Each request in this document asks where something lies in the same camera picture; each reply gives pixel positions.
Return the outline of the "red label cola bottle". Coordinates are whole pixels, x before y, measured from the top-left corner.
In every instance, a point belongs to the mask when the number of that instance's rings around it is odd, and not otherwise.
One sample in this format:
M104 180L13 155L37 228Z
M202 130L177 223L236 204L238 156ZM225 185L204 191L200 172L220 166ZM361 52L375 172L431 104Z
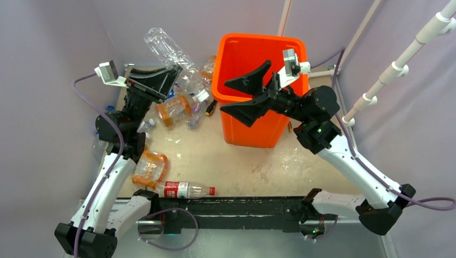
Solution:
M158 184L154 190L160 197L178 199L198 199L214 196L215 187L208 187L194 182L174 182L166 181Z

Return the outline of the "large clear plastic bottle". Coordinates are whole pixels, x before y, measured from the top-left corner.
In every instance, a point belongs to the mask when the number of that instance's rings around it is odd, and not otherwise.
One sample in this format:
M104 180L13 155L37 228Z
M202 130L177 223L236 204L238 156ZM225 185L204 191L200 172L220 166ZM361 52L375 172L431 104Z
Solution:
M198 67L162 28L151 28L145 34L144 41L164 66L182 68L176 81L182 90L193 94L199 102L212 102L209 86Z

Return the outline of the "orange label clear bottle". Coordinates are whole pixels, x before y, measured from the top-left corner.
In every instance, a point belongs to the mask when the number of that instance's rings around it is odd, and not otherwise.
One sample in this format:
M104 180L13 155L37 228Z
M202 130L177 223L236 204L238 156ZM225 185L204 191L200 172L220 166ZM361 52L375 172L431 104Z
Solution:
M189 94L175 95L157 104L155 109L165 127L171 127L192 113L195 101Z

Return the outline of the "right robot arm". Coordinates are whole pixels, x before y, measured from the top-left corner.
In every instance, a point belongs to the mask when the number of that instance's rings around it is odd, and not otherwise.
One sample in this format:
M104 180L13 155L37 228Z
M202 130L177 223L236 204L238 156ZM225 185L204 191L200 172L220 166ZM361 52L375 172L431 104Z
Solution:
M320 214L356 217L372 233L388 233L415 189L392 181L350 147L349 138L331 120L339 111L331 87L323 85L299 96L291 84L304 73L304 65L293 61L264 82L271 65L267 60L257 69L227 80L226 87L251 96L251 100L223 105L221 111L247 127L269 111L299 121L294 133L301 146L331 164L360 190L359 195L350 196L312 189L303 199L303 219Z

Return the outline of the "orange plastic bin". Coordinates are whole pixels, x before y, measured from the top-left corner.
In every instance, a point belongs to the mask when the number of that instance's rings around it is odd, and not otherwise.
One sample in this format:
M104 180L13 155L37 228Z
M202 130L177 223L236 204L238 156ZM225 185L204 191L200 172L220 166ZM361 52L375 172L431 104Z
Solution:
M272 66L263 79L267 83L272 73L284 66L282 52L290 48L294 49L301 62L307 61L306 46L296 38L246 33L224 35L219 43L211 87L219 106L251 100L249 95L226 87L225 81L245 75L266 60L271 60ZM225 142L244 147L275 147L289 123L288 117L273 111L268 111L251 127L225 112L221 112L220 117Z

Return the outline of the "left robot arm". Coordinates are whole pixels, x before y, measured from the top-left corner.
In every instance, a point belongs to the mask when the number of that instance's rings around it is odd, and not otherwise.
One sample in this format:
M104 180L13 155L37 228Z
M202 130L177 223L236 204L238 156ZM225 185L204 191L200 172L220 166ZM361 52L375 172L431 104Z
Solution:
M132 69L119 76L112 62L101 63L94 75L110 86L126 89L120 110L99 110L95 127L106 142L106 155L95 182L68 223L59 223L54 235L66 254L74 257L111 257L118 239L137 220L160 214L158 196L139 190L129 206L111 216L121 187L145 150L146 134L138 131L152 104L164 102L182 68L178 65L145 71Z

